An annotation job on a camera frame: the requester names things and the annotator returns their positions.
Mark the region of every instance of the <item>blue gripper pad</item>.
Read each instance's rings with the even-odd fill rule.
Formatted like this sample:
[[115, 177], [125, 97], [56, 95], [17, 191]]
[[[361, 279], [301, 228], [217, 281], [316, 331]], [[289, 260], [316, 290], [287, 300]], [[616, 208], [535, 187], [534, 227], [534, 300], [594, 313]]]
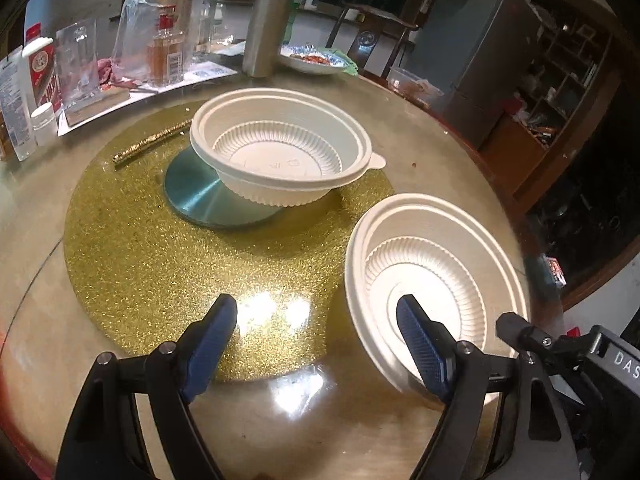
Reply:
[[186, 378], [181, 390], [186, 402], [192, 402], [207, 389], [218, 367], [220, 356], [236, 328], [237, 320], [236, 301], [225, 294], [220, 295], [209, 313], [198, 322], [205, 325], [201, 330], [200, 341], [187, 361]]
[[424, 386], [446, 402], [452, 393], [455, 339], [442, 323], [431, 321], [411, 295], [398, 301], [396, 319]]

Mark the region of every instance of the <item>metal disc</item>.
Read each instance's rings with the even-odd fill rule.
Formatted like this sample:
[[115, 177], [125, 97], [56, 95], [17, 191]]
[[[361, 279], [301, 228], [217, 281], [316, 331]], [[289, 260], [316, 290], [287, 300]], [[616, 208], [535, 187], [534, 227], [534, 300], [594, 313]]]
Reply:
[[204, 227], [241, 227], [265, 220], [282, 209], [251, 202], [227, 189], [216, 170], [191, 146], [169, 164], [164, 192], [181, 216]]

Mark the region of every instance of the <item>food on plate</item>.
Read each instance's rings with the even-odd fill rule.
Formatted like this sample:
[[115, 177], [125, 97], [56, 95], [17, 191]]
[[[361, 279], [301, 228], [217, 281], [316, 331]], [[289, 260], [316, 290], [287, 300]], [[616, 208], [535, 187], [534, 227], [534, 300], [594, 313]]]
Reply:
[[291, 57], [296, 59], [301, 59], [302, 61], [306, 61], [308, 63], [318, 63], [320, 65], [331, 65], [331, 62], [328, 59], [325, 59], [321, 56], [314, 56], [311, 54], [310, 56], [303, 56], [302, 54], [291, 54]]

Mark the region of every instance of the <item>refrigerator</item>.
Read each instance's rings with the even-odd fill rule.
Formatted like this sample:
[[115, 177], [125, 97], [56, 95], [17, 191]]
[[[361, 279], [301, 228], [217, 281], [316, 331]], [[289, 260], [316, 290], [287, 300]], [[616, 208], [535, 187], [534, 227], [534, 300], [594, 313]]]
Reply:
[[478, 149], [534, 59], [540, 34], [527, 0], [436, 0], [404, 68], [444, 92], [431, 108]]

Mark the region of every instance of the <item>gold stick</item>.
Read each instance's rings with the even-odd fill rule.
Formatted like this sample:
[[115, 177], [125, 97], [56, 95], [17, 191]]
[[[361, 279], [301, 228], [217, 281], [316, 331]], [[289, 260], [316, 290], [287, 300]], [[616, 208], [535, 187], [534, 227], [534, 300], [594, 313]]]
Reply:
[[132, 156], [138, 155], [139, 153], [142, 153], [148, 150], [151, 146], [153, 146], [154, 144], [157, 144], [161, 140], [165, 140], [165, 139], [168, 139], [169, 137], [174, 136], [175, 134], [179, 133], [180, 130], [183, 129], [184, 127], [190, 126], [190, 124], [191, 124], [191, 119], [187, 119], [186, 121], [183, 121], [181, 123], [178, 123], [172, 126], [171, 128], [167, 128], [157, 134], [150, 135], [146, 139], [140, 140], [140, 142], [136, 142], [135, 144], [132, 144], [126, 150], [122, 150], [121, 152], [116, 153], [115, 155], [113, 155], [111, 160], [113, 161], [114, 164], [120, 164], [121, 162], [124, 162], [125, 160], [131, 158]]

